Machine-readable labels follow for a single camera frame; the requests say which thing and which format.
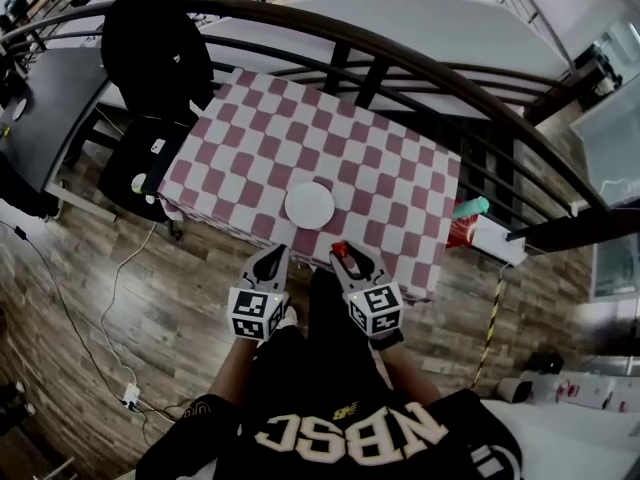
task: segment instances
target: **wall outlet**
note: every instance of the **wall outlet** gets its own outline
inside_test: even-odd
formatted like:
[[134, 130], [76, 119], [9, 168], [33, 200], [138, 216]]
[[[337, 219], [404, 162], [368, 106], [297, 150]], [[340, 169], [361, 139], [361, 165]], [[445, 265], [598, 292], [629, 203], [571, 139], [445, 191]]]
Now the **wall outlet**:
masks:
[[123, 405], [125, 405], [130, 411], [133, 411], [133, 408], [138, 403], [139, 397], [140, 388], [129, 382], [129, 384], [127, 384], [127, 390], [124, 392], [124, 398], [122, 399]]

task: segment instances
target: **yellow and black caution tape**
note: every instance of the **yellow and black caution tape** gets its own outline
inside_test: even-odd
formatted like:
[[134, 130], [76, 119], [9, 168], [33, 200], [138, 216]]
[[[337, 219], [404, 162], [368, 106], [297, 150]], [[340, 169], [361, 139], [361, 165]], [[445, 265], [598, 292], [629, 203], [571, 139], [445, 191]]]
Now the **yellow and black caution tape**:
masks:
[[471, 384], [471, 389], [476, 387], [476, 384], [480, 379], [480, 375], [482, 374], [482, 367], [484, 366], [484, 362], [489, 355], [489, 347], [491, 346], [491, 340], [493, 339], [493, 329], [496, 326], [496, 317], [498, 316], [498, 308], [500, 307], [500, 295], [502, 294], [503, 287], [504, 280], [502, 279], [501, 270], [500, 279], [498, 279], [498, 285], [496, 286], [496, 295], [493, 298], [493, 311], [491, 311], [491, 320], [489, 322], [489, 330], [487, 331], [487, 340], [484, 344], [484, 352], [482, 352], [482, 359], [480, 360], [480, 364], [478, 365], [478, 369], [476, 370], [476, 376], [473, 379], [473, 384]]

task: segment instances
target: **black and white marker cube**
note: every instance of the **black and white marker cube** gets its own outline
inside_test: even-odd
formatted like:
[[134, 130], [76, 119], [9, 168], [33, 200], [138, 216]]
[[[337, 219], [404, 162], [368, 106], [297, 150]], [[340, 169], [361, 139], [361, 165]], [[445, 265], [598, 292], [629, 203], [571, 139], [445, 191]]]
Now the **black and white marker cube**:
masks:
[[398, 283], [388, 283], [345, 296], [349, 316], [367, 336], [397, 329], [404, 302]]
[[287, 293], [231, 288], [227, 307], [229, 328], [241, 338], [268, 340], [284, 318], [288, 301]]

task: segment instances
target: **table leg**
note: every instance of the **table leg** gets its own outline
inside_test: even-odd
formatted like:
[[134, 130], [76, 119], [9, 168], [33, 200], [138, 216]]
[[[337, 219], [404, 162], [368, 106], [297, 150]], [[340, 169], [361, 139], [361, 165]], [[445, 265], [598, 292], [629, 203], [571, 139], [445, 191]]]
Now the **table leg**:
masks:
[[47, 185], [46, 191], [49, 192], [49, 194], [51, 194], [52, 196], [56, 196], [57, 198], [62, 199], [63, 201], [69, 203], [70, 205], [77, 206], [78, 208], [86, 212], [89, 212], [92, 215], [105, 219], [108, 222], [116, 221], [115, 213], [108, 212], [104, 208], [100, 208], [97, 204], [91, 203], [86, 199], [83, 199], [80, 196], [77, 196], [72, 192], [69, 192], [68, 190], [62, 188], [59, 185], [56, 185], [54, 183], [49, 183]]

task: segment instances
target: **black desk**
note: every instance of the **black desk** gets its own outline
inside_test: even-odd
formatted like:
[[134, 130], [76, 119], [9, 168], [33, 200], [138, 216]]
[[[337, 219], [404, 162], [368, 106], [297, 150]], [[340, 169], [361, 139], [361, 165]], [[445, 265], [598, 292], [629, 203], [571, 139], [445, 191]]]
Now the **black desk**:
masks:
[[75, 134], [108, 83], [101, 63], [98, 48], [52, 48], [42, 53], [27, 78], [28, 103], [22, 117], [12, 119], [22, 97], [12, 100], [0, 117], [11, 128], [0, 140], [0, 152], [37, 191], [113, 220], [113, 214], [53, 184]]

